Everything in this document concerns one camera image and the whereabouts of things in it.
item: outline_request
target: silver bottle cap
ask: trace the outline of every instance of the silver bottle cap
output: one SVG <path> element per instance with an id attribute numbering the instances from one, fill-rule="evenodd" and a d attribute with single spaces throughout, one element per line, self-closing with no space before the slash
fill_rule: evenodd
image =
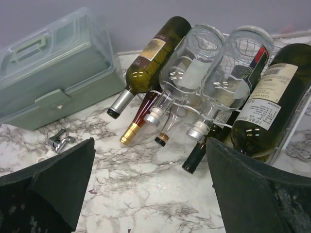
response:
<path id="1" fill-rule="evenodd" d="M 126 106 L 132 101 L 133 98 L 134 95 L 130 91 L 123 90 L 109 109 L 115 111 L 116 113 L 121 114 L 123 110 L 126 108 Z"/>
<path id="2" fill-rule="evenodd" d="M 160 121 L 155 118 L 154 116 L 150 115 L 150 114 L 147 114 L 145 117 L 144 117 L 144 121 L 146 121 L 146 123 L 152 125 L 152 126 L 155 126 L 155 127 L 158 127 L 158 125 L 160 124 Z"/>
<path id="3" fill-rule="evenodd" d="M 187 132 L 187 136 L 192 140 L 197 141 L 198 143 L 202 143 L 204 141 L 204 135 L 194 129 L 189 129 Z"/>

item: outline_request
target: plastic storage box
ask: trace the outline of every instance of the plastic storage box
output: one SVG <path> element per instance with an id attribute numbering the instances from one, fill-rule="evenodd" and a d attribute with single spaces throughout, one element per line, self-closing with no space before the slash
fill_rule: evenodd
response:
<path id="1" fill-rule="evenodd" d="M 125 88 L 108 33 L 86 8 L 0 51 L 0 124 L 34 130 Z"/>

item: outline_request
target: metal clip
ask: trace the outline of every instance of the metal clip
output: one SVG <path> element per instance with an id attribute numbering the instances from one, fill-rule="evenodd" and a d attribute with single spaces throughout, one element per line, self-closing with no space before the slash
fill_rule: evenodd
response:
<path id="1" fill-rule="evenodd" d="M 61 129 L 56 135 L 50 137 L 48 139 L 48 144 L 52 147 L 53 151 L 57 154 L 60 153 L 62 148 L 69 142 L 69 143 L 74 143 L 76 140 L 74 137 L 67 136 L 64 139 L 60 139 L 61 135 L 65 133 L 65 129 Z"/>

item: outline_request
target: marble countertop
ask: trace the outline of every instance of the marble countertop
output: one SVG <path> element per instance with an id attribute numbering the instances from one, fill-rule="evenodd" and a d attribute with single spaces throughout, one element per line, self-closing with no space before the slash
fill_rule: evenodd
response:
<path id="1" fill-rule="evenodd" d="M 280 39 L 276 45 L 297 42 L 310 43 L 311 38 Z M 121 56 L 122 67 L 129 67 L 135 57 Z M 32 132 L 2 125 L 0 175 L 36 163 L 50 148 L 47 139 L 65 128 L 76 143 L 95 139 L 96 156 L 77 232 L 225 233 L 206 158 L 193 175 L 181 168 L 195 145 L 186 137 L 186 128 L 160 148 L 154 142 L 157 131 L 147 126 L 126 147 L 119 138 L 135 116 L 140 99 L 134 98 L 113 120 L 106 111 L 116 98 Z M 274 166 L 311 177 L 311 106 Z"/>

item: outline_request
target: dark green bottle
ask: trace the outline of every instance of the dark green bottle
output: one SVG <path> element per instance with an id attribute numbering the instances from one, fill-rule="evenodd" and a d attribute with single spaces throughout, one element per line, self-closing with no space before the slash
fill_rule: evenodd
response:
<path id="1" fill-rule="evenodd" d="M 128 68 L 126 87 L 107 111 L 112 118 L 117 119 L 135 95 L 146 93 L 159 85 L 157 73 L 190 29 L 189 22 L 180 16 L 166 22 Z"/>
<path id="2" fill-rule="evenodd" d="M 237 65 L 232 69 L 231 75 L 235 77 L 242 77 L 247 70 L 247 67 Z M 227 123 L 229 125 L 232 125 L 239 115 L 239 112 L 234 111 L 233 113 L 225 113 L 231 114 L 229 119 L 226 118 L 222 123 Z M 205 153 L 206 153 L 206 140 L 209 137 L 214 137 L 218 141 L 224 142 L 227 136 L 230 134 L 230 128 L 228 127 L 220 127 L 216 124 L 213 124 L 210 128 L 209 133 L 205 136 L 203 143 L 197 143 L 196 146 L 193 148 L 192 152 L 188 156 L 185 163 L 182 165 L 182 168 L 193 174 L 200 164 L 201 160 L 203 159 Z"/>
<path id="3" fill-rule="evenodd" d="M 311 46 L 282 48 L 231 129 L 234 149 L 251 157 L 269 155 L 289 126 L 311 84 Z"/>

